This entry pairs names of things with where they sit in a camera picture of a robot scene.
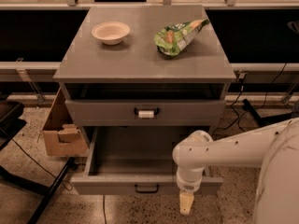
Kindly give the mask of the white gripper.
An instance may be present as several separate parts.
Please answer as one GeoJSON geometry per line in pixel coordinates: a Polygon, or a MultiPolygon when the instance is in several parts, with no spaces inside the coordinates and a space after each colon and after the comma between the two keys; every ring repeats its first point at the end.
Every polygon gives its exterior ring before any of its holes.
{"type": "Polygon", "coordinates": [[[177,185],[179,193],[179,208],[182,215],[188,215],[191,212],[194,195],[200,189],[203,176],[203,169],[177,169],[177,185]]]}

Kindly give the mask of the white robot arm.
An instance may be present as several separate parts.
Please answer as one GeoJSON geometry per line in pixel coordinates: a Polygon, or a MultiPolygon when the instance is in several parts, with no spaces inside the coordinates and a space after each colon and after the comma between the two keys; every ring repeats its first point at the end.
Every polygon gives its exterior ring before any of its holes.
{"type": "Polygon", "coordinates": [[[299,118],[213,140],[190,134],[173,149],[180,213],[188,215],[207,166],[259,167],[253,224],[299,224],[299,118]]]}

